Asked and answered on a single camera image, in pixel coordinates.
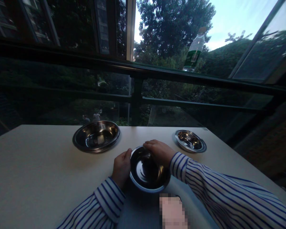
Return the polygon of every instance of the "glass pane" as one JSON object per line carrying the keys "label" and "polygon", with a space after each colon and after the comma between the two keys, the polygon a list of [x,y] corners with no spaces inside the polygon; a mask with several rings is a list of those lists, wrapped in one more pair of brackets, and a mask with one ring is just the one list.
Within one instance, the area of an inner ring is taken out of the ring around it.
{"label": "glass pane", "polygon": [[128,103],[0,93],[0,135],[21,124],[84,125],[109,120],[128,125]]}
{"label": "glass pane", "polygon": [[212,103],[256,109],[263,108],[273,98],[271,95],[155,79],[144,80],[142,93],[145,97],[157,99]]}
{"label": "glass pane", "polygon": [[140,107],[139,124],[162,127],[206,127],[226,142],[254,116],[255,114],[226,109],[143,105]]}
{"label": "glass pane", "polygon": [[130,83],[129,75],[0,57],[0,84],[130,95]]}
{"label": "glass pane", "polygon": [[126,0],[116,0],[117,56],[126,58]]}
{"label": "glass pane", "polygon": [[0,0],[0,36],[20,39],[19,32],[12,20],[5,2]]}
{"label": "glass pane", "polygon": [[96,0],[96,17],[100,33],[100,53],[109,54],[106,0]]}
{"label": "glass pane", "polygon": [[37,0],[22,0],[38,42],[53,44],[50,29],[46,22],[40,3]]}
{"label": "glass pane", "polygon": [[286,1],[233,78],[264,83],[285,57]]}
{"label": "glass pane", "polygon": [[61,47],[96,53],[90,0],[47,0]]}
{"label": "glass pane", "polygon": [[269,1],[139,1],[136,62],[182,70],[199,28],[205,44],[195,72],[228,78],[275,5]]}

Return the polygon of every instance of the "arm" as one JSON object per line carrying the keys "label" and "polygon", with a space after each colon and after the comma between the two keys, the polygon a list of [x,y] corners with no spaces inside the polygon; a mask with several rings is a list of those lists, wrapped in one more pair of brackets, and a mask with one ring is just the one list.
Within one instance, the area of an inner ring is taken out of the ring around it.
{"label": "arm", "polygon": [[190,186],[220,228],[286,228],[286,206],[260,185],[217,173],[159,141],[145,147]]}
{"label": "arm", "polygon": [[57,227],[113,228],[118,223],[125,195],[121,191],[130,174],[131,149],[114,160],[113,173]]}

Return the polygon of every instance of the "pixelated area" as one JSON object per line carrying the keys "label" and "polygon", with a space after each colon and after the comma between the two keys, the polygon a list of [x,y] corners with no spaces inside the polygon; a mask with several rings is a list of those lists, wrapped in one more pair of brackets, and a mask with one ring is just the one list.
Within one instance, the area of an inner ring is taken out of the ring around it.
{"label": "pixelated area", "polygon": [[160,216],[163,229],[190,228],[187,211],[182,206],[179,197],[165,193],[160,194]]}

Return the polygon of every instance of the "metal railing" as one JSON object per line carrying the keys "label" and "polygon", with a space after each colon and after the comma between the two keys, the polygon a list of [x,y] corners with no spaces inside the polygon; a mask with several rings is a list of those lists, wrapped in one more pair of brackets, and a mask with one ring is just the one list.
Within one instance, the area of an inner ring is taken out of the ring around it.
{"label": "metal railing", "polygon": [[[284,87],[274,87],[256,83],[241,82],[237,80],[217,79],[197,73],[183,72],[180,70],[162,67],[152,67],[135,62],[79,53],[64,50],[59,47],[48,47],[40,44],[23,44],[11,40],[0,39],[0,56],[130,75],[131,78],[134,78],[134,92],[132,95],[115,95],[11,85],[0,85],[0,92],[12,94],[34,94],[42,97],[58,95],[62,97],[74,97],[77,99],[127,102],[130,103],[132,107],[132,126],[138,125],[139,108],[143,104],[187,108],[206,107],[211,109],[225,109],[229,111],[256,114],[254,118],[252,118],[227,141],[231,147],[235,146],[241,139],[243,139],[265,117],[271,115],[277,106],[286,101],[286,88]],[[142,96],[142,84],[143,81],[148,78],[233,89],[251,93],[268,94],[273,95],[273,98],[263,109],[146,98]]]}

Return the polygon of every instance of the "white table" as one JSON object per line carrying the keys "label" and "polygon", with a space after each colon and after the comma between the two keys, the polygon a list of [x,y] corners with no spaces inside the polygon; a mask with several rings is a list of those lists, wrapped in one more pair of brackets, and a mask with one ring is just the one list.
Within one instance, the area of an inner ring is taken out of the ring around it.
{"label": "white table", "polygon": [[109,151],[88,154],[72,143],[78,128],[22,125],[0,136],[0,228],[57,226],[111,175],[117,155],[151,139],[218,172],[252,180],[286,204],[283,189],[206,128],[186,128],[206,142],[202,154],[184,152],[176,145],[176,127],[120,127],[120,138]]}

